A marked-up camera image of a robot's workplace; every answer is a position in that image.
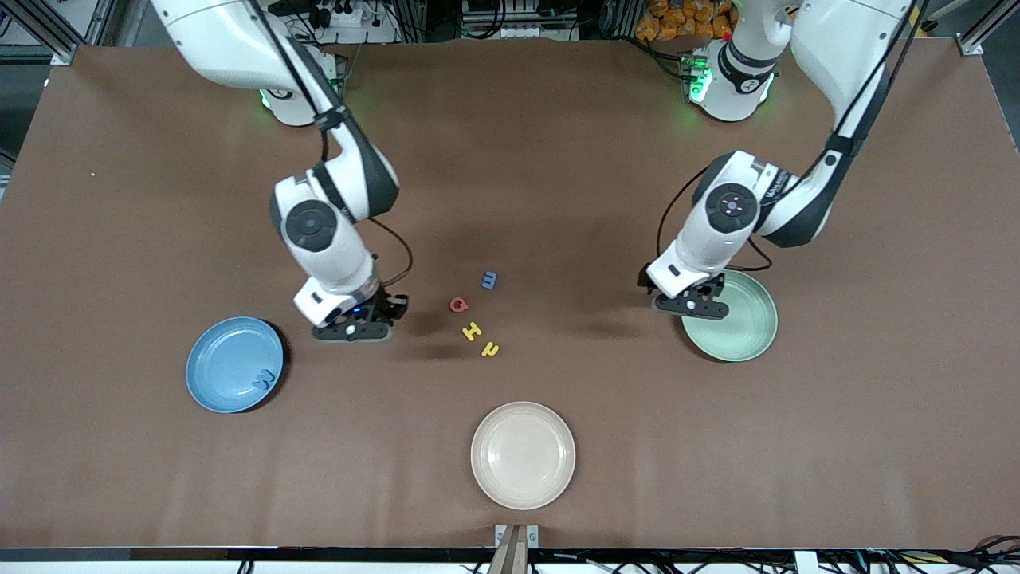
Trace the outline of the brown table cover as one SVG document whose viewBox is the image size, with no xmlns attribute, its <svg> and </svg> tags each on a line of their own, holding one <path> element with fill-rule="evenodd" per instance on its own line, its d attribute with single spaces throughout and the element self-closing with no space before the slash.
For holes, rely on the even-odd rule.
<svg viewBox="0 0 1020 574">
<path fill-rule="evenodd" d="M 0 545 L 474 546 L 506 523 L 550 546 L 1020 534 L 1020 154 L 980 59 L 913 44 L 826 228 L 771 250 L 779 330 L 741 364 L 698 355 L 638 269 L 715 157 L 800 173 L 820 152 L 830 106 L 793 62 L 738 124 L 614 42 L 371 46 L 347 101 L 396 167 L 386 222 L 415 255 L 386 343 L 312 340 L 292 302 L 305 276 L 269 197 L 320 155 L 316 132 L 174 49 L 52 70 L 0 201 Z M 211 413 L 186 360 L 236 316 L 277 331 L 284 374 L 258 407 Z M 497 505 L 470 465 L 512 401 L 557 411 L 577 447 L 536 511 Z"/>
</svg>

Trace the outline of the blue plate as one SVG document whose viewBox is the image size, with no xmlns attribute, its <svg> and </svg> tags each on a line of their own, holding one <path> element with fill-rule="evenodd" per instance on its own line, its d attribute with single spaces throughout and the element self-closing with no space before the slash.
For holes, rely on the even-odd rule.
<svg viewBox="0 0 1020 574">
<path fill-rule="evenodd" d="M 194 342 L 186 360 L 186 388 L 211 413 L 245 413 L 276 388 L 284 359 L 283 340 L 269 323 L 251 316 L 230 317 Z M 277 375 L 269 392 L 252 386 L 262 368 Z"/>
</svg>

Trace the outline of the orange snack pile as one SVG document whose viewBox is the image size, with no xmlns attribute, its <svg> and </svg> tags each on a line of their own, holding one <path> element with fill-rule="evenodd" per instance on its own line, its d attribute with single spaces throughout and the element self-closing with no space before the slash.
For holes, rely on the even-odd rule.
<svg viewBox="0 0 1020 574">
<path fill-rule="evenodd" d="M 691 36 L 728 40 L 738 21 L 732 0 L 644 0 L 634 36 L 644 42 Z"/>
</svg>

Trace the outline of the aluminium frame post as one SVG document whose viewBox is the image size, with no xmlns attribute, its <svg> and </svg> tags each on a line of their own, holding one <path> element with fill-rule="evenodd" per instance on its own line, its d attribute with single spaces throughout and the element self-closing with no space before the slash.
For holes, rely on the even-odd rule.
<svg viewBox="0 0 1020 574">
<path fill-rule="evenodd" d="M 981 15 L 965 33 L 955 35 L 955 43 L 962 56 L 983 55 L 983 43 L 990 39 L 998 28 L 1020 10 L 1020 0 L 994 0 L 990 10 Z"/>
<path fill-rule="evenodd" d="M 70 65 L 98 44 L 116 0 L 0 0 L 0 65 Z"/>
</svg>

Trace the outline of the grey equipment box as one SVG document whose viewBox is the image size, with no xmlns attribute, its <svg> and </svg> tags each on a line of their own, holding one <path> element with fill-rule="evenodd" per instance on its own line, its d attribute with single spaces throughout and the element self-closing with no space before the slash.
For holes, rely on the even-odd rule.
<svg viewBox="0 0 1020 574">
<path fill-rule="evenodd" d="M 459 0 L 454 22 L 477 40 L 536 39 L 568 42 L 580 27 L 583 0 Z"/>
</svg>

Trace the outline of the white power strip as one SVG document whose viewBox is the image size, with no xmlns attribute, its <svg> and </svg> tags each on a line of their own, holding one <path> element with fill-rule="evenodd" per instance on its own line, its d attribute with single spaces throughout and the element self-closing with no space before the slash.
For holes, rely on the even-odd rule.
<svg viewBox="0 0 1020 574">
<path fill-rule="evenodd" d="M 393 44 L 404 39 L 385 0 L 309 0 L 306 22 L 325 45 Z"/>
</svg>

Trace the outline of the green plate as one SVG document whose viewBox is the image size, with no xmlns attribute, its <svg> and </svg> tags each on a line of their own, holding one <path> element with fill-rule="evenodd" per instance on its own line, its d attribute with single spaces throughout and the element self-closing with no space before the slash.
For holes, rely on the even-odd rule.
<svg viewBox="0 0 1020 574">
<path fill-rule="evenodd" d="M 761 356 L 779 330 L 779 312 L 769 292 L 751 275 L 728 271 L 717 300 L 728 307 L 723 319 L 681 318 L 692 344 L 721 362 L 747 362 Z"/>
</svg>

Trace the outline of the metal table edge bracket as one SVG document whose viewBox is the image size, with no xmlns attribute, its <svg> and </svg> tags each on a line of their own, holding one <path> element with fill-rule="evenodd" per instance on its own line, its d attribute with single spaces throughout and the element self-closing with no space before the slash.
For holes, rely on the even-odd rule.
<svg viewBox="0 0 1020 574">
<path fill-rule="evenodd" d="M 536 574 L 529 551 L 539 547 L 538 525 L 499 525 L 487 574 Z"/>
</svg>

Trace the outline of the beige plate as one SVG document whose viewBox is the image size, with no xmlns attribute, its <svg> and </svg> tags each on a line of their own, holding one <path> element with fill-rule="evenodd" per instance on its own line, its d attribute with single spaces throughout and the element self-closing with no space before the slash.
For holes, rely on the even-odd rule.
<svg viewBox="0 0 1020 574">
<path fill-rule="evenodd" d="M 512 511 L 536 511 L 565 493 L 577 447 L 564 418 L 536 401 L 490 411 L 473 434 L 471 472 L 482 493 Z"/>
</svg>

